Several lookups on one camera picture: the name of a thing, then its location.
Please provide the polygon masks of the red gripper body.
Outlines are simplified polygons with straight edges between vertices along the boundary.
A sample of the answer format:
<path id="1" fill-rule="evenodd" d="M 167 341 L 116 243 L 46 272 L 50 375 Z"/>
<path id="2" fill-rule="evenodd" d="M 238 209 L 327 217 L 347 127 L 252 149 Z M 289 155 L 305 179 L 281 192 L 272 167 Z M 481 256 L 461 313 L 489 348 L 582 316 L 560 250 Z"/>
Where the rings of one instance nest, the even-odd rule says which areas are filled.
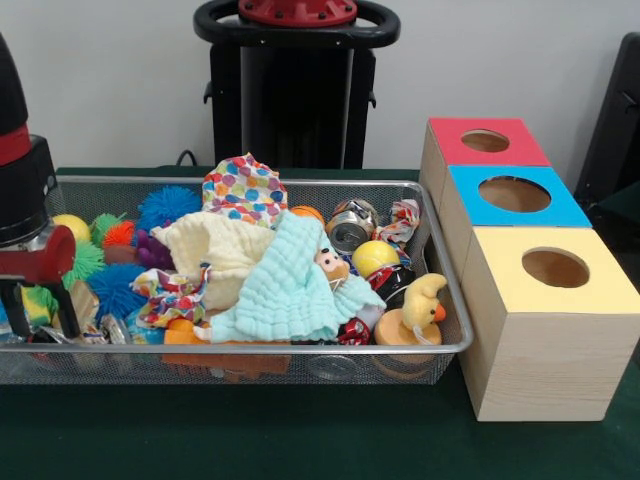
<path id="1" fill-rule="evenodd" d="M 49 224 L 30 240 L 1 248 L 1 280 L 28 286 L 59 284 L 72 269 L 75 253 L 72 231 Z"/>

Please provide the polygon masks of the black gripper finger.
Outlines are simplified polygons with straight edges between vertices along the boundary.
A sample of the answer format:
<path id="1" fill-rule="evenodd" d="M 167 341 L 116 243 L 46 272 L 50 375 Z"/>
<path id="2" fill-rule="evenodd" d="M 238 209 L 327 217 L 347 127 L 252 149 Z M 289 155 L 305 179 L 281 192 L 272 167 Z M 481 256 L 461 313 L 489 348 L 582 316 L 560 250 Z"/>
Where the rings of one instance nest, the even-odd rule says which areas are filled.
<path id="1" fill-rule="evenodd" d="M 2 283 L 1 302 L 13 333 L 18 336 L 29 336 L 31 328 L 25 315 L 20 285 L 18 283 Z"/>
<path id="2" fill-rule="evenodd" d="M 80 327 L 70 293 L 62 282 L 49 284 L 48 290 L 58 302 L 58 318 L 65 337 L 77 338 L 80 335 Z"/>

